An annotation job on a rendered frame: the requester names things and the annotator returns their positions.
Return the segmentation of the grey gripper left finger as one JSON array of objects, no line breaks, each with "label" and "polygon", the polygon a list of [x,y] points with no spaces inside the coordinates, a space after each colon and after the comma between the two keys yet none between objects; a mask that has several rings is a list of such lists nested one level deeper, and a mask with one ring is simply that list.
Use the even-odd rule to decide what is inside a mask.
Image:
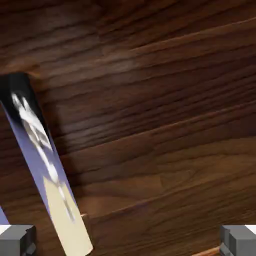
[{"label": "grey gripper left finger", "polygon": [[34,225],[0,225],[0,256],[37,256]]}]

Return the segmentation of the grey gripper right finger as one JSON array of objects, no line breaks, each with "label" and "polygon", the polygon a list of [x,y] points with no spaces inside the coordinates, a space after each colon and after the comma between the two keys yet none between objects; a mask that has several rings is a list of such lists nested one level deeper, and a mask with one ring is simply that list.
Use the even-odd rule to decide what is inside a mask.
[{"label": "grey gripper right finger", "polygon": [[256,256],[256,225],[222,225],[220,256]]}]

